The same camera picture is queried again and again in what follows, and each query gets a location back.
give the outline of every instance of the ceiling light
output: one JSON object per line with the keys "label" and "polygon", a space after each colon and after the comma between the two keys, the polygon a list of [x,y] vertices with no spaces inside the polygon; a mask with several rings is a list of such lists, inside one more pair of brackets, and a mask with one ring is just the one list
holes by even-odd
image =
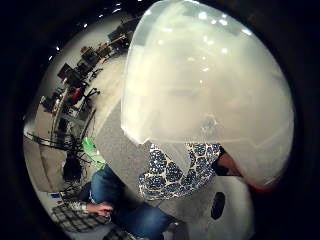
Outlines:
{"label": "ceiling light", "polygon": [[249,29],[242,29],[241,31],[249,36],[252,34],[252,32]]}
{"label": "ceiling light", "polygon": [[115,10],[112,11],[112,13],[118,12],[120,10],[121,10],[121,8],[116,8]]}
{"label": "ceiling light", "polygon": [[200,12],[198,17],[201,20],[206,20],[207,19],[207,13],[206,12]]}
{"label": "ceiling light", "polygon": [[151,11],[149,9],[144,13],[144,15],[150,15],[150,14],[151,14]]}
{"label": "ceiling light", "polygon": [[172,28],[163,28],[162,31],[163,32],[172,32]]}
{"label": "ceiling light", "polygon": [[223,25],[223,26],[228,25],[228,22],[224,19],[219,19],[219,23],[221,23],[221,25]]}
{"label": "ceiling light", "polygon": [[221,52],[222,52],[223,54],[226,54],[226,53],[228,53],[228,49],[222,48],[222,49],[221,49]]}
{"label": "ceiling light", "polygon": [[198,1],[193,1],[193,0],[184,0],[185,2],[192,2],[192,3],[195,3],[195,4],[199,4]]}

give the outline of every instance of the floor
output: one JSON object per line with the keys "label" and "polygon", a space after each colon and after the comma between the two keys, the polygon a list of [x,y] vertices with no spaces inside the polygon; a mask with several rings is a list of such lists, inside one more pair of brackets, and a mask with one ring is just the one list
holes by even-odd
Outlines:
{"label": "floor", "polygon": [[[86,134],[87,137],[95,138],[112,109],[120,101],[126,57],[126,53],[120,56],[114,56],[96,67],[103,68],[103,70],[91,81],[87,91],[90,91],[92,88],[97,88],[100,94],[92,97],[92,106],[96,109],[96,112],[89,123]],[[96,170],[95,167],[88,166],[88,181]]]}

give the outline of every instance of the room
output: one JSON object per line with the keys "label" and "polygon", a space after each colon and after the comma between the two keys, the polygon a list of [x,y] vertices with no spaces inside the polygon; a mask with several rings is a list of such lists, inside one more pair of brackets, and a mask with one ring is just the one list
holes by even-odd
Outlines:
{"label": "room", "polygon": [[22,103],[21,166],[46,222],[69,239],[277,232],[305,170],[290,51],[211,2],[83,9],[39,47]]}

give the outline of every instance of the red object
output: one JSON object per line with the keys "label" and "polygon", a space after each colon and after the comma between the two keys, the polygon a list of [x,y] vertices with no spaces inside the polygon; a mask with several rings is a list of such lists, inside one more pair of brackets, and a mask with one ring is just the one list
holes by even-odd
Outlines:
{"label": "red object", "polygon": [[70,103],[71,105],[77,104],[77,102],[82,98],[83,91],[81,88],[76,88],[72,93],[70,97]]}

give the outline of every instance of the hand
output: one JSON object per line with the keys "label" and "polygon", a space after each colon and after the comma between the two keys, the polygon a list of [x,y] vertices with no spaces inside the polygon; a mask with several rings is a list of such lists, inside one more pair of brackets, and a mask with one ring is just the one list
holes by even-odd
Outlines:
{"label": "hand", "polygon": [[88,213],[96,213],[99,216],[108,217],[110,216],[110,211],[113,210],[113,206],[108,202],[102,202],[99,204],[87,204]]}

